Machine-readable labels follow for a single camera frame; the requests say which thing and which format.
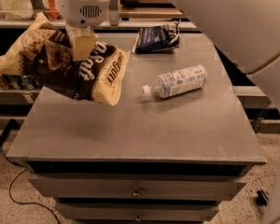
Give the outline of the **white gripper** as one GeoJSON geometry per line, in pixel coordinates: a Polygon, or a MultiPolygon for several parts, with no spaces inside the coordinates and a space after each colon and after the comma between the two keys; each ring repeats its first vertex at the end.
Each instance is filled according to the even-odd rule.
{"type": "Polygon", "coordinates": [[[67,23],[65,30],[72,46],[73,61],[85,61],[98,39],[92,27],[105,20],[110,0],[57,0],[57,3],[67,23]]]}

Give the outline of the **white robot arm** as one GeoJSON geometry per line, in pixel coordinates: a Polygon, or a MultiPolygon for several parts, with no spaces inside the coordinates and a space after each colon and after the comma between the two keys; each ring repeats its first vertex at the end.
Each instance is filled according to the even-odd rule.
{"type": "MultiPolygon", "coordinates": [[[[280,113],[280,0],[169,0],[280,113]]],[[[261,224],[280,224],[280,161],[261,224]]]]}

